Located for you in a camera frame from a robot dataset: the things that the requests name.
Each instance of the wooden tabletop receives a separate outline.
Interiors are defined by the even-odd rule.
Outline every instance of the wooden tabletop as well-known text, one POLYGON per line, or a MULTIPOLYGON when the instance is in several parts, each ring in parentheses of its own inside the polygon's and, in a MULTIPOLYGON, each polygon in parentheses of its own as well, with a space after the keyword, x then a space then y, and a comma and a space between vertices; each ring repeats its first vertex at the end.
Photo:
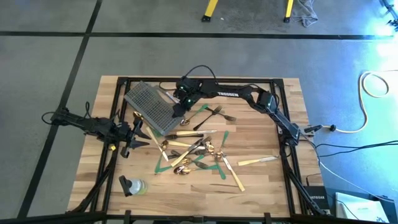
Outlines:
MULTIPOLYGON (((117 79, 117 76, 102 76, 92 116, 109 116, 117 79)), ((284 83, 292 122, 299 125, 307 124, 307 111, 298 78, 285 78, 284 83)), ((163 83, 162 86, 174 88, 175 84, 163 83)), ((268 84, 261 84, 260 86, 269 90, 268 84)), ((119 98, 118 108, 121 107, 123 100, 122 93, 124 93, 123 90, 119 98)), ((201 127, 201 130, 218 130, 217 133, 210 134, 215 149, 221 146, 224 131, 229 131, 229 137, 225 142, 223 151, 228 155, 228 160, 246 191, 241 192, 239 190, 233 176, 223 162, 220 162, 220 165, 226 174, 225 180, 221 179, 217 170, 200 170, 193 171, 188 175, 175 175, 173 169, 169 169, 163 173, 155 174, 155 166, 159 160, 160 152, 153 141, 141 139, 141 141, 150 142, 150 146, 131 151, 128 159, 118 155, 109 203, 109 214, 124 214, 125 210, 131 210, 135 215, 262 217, 264 212, 269 212, 272 217, 289 216, 280 159, 246 166, 237 165, 238 161, 279 155, 275 123, 268 115, 260 114, 250 108, 244 100, 227 97, 201 99, 186 116, 193 114, 205 103, 208 103, 210 108, 213 109, 221 105, 223 106, 223 113, 237 117, 235 122, 231 122, 226 121, 221 116, 213 116, 201 127), (149 185, 147 193, 125 197, 118 180, 120 175, 126 176, 127 179, 139 178, 146 181, 149 185)), ((134 109, 131 106, 127 106, 125 120, 129 123, 132 123, 134 119, 133 111, 134 109)), ((177 126, 175 130, 192 130, 209 114, 208 111, 201 112, 191 120, 191 124, 177 126)), ((147 133, 145 127, 146 125, 142 127, 142 130, 147 133)), ((178 141, 185 143, 193 143, 196 140, 196 138, 178 139, 178 141)), ((102 147, 102 142, 92 136, 86 137, 68 209, 75 208, 94 185, 102 147)), ((181 153, 186 150, 184 147, 177 146, 170 148, 181 153)), ((320 172, 315 152, 308 143, 300 142, 297 146, 297 157, 303 180, 306 175, 320 172)), ((169 166, 172 161, 166 162, 162 159, 161 167, 169 166)), ((210 156, 206 156, 201 161, 210 166, 214 164, 210 156)), ((314 185, 321 185, 322 177, 319 175, 311 176, 310 181, 314 185)), ((299 213, 297 191, 294 186, 292 190, 296 212, 299 213)), ((99 208, 102 205, 103 191, 104 187, 98 201, 99 208)))

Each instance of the gray floor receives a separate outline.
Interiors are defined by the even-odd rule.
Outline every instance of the gray floor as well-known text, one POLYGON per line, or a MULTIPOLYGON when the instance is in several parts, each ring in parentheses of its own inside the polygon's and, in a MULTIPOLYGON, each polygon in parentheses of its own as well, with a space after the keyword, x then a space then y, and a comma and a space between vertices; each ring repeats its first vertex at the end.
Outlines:
MULTIPOLYGON (((308 29, 283 24, 284 1, 220 1, 210 24, 202 24, 206 1, 104 0, 94 32, 227 32, 263 34, 388 34, 378 0, 315 1, 320 21, 308 29)), ((0 1, 0 30, 85 30, 95 5, 86 1, 0 1)), ((0 37, 0 218, 17 215, 49 127, 42 113, 54 110, 81 37, 0 37)), ((219 76, 299 77, 312 124, 355 129, 363 122, 357 80, 364 70, 396 69, 398 45, 369 40, 277 40, 91 37, 68 107, 83 114, 102 75, 182 75, 198 64, 219 76)), ((197 70, 196 75, 207 75, 197 70)), ((396 139, 398 94, 364 96, 368 127, 358 134, 320 132, 316 143, 360 146, 396 139)), ((83 135, 60 128, 29 215, 62 213, 68 203, 83 135)), ((339 149, 325 147, 320 153, 339 149)), ((331 170, 378 195, 398 200, 394 147, 324 159, 331 170)), ((360 191, 323 170, 330 188, 360 191)))

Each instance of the gray fabric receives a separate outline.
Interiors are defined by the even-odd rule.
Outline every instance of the gray fabric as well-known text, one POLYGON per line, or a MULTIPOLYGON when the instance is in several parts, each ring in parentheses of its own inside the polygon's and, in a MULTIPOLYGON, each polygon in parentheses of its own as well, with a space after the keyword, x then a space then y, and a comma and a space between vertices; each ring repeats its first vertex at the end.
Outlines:
POLYGON ((291 18, 294 22, 302 21, 304 27, 309 27, 318 21, 313 10, 314 0, 294 0, 291 18))

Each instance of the white cable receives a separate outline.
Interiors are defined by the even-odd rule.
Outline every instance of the white cable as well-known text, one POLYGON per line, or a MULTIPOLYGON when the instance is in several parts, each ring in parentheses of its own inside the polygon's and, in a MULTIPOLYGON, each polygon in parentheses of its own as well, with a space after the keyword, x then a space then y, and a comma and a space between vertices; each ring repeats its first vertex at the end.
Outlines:
POLYGON ((377 195, 374 195, 374 194, 372 194, 371 192, 368 192, 367 190, 363 189, 362 187, 360 187, 360 186, 358 186, 358 185, 356 185, 356 184, 354 184, 354 183, 352 183, 352 182, 350 182, 350 181, 348 181, 348 180, 346 180, 346 179, 340 177, 338 174, 336 174, 336 173, 334 173, 333 171, 331 171, 329 168, 327 168, 327 167, 323 164, 323 162, 321 162, 320 157, 319 157, 319 155, 318 155, 317 147, 314 145, 314 143, 311 142, 311 141, 308 139, 308 137, 306 137, 306 135, 304 135, 302 132, 300 132, 300 133, 301 133, 301 135, 308 141, 308 143, 313 147, 313 150, 314 150, 315 153, 317 154, 318 164, 320 164, 323 168, 325 168, 327 171, 329 171, 329 173, 331 173, 331 174, 335 175, 336 177, 340 178, 341 180, 343 180, 343 181, 345 181, 345 182, 351 184, 352 186, 354 186, 354 187, 356 187, 356 188, 358 188, 358 189, 363 190, 364 192, 368 193, 369 195, 372 195, 373 197, 376 197, 376 198, 378 198, 378 199, 380 199, 380 200, 384 200, 384 201, 386 201, 386 202, 393 202, 393 200, 391 200, 391 199, 382 198, 382 197, 379 197, 379 196, 377 196, 377 195))
MULTIPOLYGON (((359 104, 361 105, 361 110, 362 110, 363 115, 364 115, 364 117, 365 117, 365 121, 364 121, 362 127, 360 127, 359 129, 357 129, 357 130, 355 130, 355 131, 345 131, 345 130, 341 130, 341 129, 338 129, 338 128, 336 128, 336 131, 338 131, 338 132, 340 132, 340 133, 358 133, 358 132, 362 131, 362 129, 364 129, 364 128, 366 127, 366 125, 368 124, 368 113, 366 112, 366 109, 365 109, 365 107, 364 107, 364 105, 363 105, 362 89, 363 89, 369 96, 372 96, 372 97, 375 97, 375 98, 381 98, 381 97, 386 96, 386 95, 388 94, 389 90, 390 90, 390 87, 389 87, 389 85, 388 85, 388 82, 387 82, 383 77, 381 77, 381 74, 383 74, 383 73, 388 73, 388 72, 398 72, 398 70, 386 70, 386 71, 378 71, 378 72, 375 72, 375 71, 367 71, 367 72, 362 73, 362 75, 359 76, 359 79, 358 79, 359 104), (384 82, 384 84, 386 85, 386 88, 387 88, 385 94, 383 94, 383 95, 375 95, 375 94, 372 94, 372 93, 366 88, 366 79, 367 79, 367 77, 370 77, 370 76, 377 77, 378 79, 380 79, 381 81, 384 82)), ((331 126, 325 126, 325 125, 323 125, 322 127, 323 127, 323 128, 330 128, 331 126)))

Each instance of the yellow post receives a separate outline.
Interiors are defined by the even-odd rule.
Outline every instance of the yellow post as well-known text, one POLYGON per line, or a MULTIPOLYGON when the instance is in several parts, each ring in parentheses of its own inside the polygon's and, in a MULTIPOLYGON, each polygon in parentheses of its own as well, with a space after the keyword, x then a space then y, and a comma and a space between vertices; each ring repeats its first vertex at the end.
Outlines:
POLYGON ((293 9, 293 0, 287 0, 286 15, 284 19, 285 23, 290 22, 290 15, 292 14, 292 9, 293 9))
POLYGON ((211 15, 216 8, 218 0, 209 0, 209 4, 207 5, 205 15, 201 18, 202 22, 210 22, 211 15))

